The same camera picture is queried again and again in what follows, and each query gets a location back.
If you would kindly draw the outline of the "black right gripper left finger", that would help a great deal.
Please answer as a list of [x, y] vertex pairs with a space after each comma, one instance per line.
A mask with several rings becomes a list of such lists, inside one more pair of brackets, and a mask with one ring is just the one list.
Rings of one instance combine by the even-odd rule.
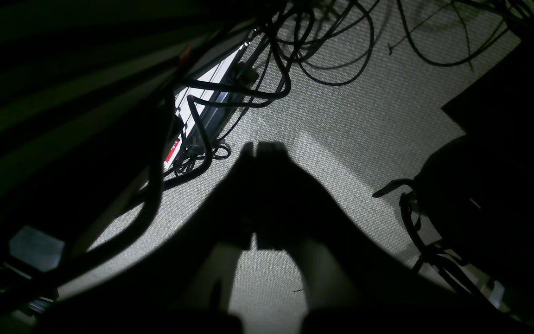
[[235, 270], [250, 247], [246, 177], [254, 144], [176, 233], [104, 283], [40, 320], [42, 334], [241, 334], [227, 309]]

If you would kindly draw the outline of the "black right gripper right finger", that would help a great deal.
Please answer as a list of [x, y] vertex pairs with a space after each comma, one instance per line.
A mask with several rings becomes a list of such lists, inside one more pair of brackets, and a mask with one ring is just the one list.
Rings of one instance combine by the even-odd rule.
[[281, 142], [261, 142], [258, 242], [290, 255], [304, 283], [305, 334], [525, 334], [487, 302], [414, 273], [371, 240]]

